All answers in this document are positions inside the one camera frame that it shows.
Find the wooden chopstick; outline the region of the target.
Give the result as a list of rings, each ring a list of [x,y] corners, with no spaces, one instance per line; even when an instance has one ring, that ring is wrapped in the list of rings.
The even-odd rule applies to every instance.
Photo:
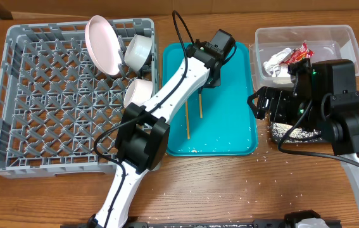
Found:
[[[189,125],[189,107],[188,107],[188,101],[185,102],[185,113],[186,113],[186,133],[187,133],[187,139],[190,140],[190,125]]]
[[[199,92],[199,116],[200,118],[203,118],[203,102],[201,92]]]

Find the white napkin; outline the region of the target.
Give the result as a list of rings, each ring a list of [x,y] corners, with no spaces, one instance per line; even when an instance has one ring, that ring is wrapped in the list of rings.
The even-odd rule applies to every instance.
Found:
[[[263,63],[264,70],[271,76],[277,77],[280,74],[281,63],[292,53],[292,49],[287,47],[282,51],[272,55],[268,61]]]

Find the red snack wrapper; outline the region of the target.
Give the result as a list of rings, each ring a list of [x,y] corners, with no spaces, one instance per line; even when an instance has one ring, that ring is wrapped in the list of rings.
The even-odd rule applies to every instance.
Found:
[[[314,55],[314,51],[308,48],[308,45],[306,42],[302,43],[302,45],[295,49],[293,53],[288,57],[285,61],[283,61],[283,64],[293,64],[301,61],[305,58],[311,58]]]

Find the small white plate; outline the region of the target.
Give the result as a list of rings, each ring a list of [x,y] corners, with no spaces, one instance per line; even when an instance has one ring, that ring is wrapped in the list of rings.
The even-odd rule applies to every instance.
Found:
[[[148,80],[135,79],[130,83],[125,92],[123,107],[127,108],[129,104],[134,103],[141,106],[144,102],[149,100],[153,93],[153,83]]]

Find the grey bowl with food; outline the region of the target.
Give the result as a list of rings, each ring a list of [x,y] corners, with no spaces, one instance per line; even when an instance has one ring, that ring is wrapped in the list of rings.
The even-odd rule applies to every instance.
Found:
[[[135,35],[125,52],[124,61],[133,71],[139,71],[150,55],[153,42],[150,37]]]

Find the large white plate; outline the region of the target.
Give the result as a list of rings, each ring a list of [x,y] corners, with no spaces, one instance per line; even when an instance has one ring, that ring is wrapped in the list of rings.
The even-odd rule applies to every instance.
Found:
[[[111,76],[118,75],[120,43],[109,21],[102,16],[93,16],[85,26],[85,44],[90,59],[103,73]]]

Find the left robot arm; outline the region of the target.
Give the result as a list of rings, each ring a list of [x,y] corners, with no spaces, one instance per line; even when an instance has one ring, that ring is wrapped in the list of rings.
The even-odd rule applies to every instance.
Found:
[[[101,209],[88,220],[88,227],[123,227],[134,195],[143,179],[161,162],[167,150],[170,122],[195,91],[220,85],[221,68],[235,54],[235,39],[218,30],[212,40],[195,40],[182,46],[184,59],[170,80],[142,105],[130,103],[120,125],[102,133],[94,141],[117,132],[115,177]]]

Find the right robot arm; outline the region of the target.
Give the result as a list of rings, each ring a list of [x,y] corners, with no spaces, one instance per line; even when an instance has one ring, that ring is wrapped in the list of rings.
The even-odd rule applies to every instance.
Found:
[[[248,97],[253,115],[291,126],[277,144],[279,151],[341,162],[359,211],[359,91],[354,63],[347,59],[311,63],[305,58],[290,64],[288,72],[293,88],[263,86]],[[319,131],[333,153],[284,149],[283,143],[297,128]]]

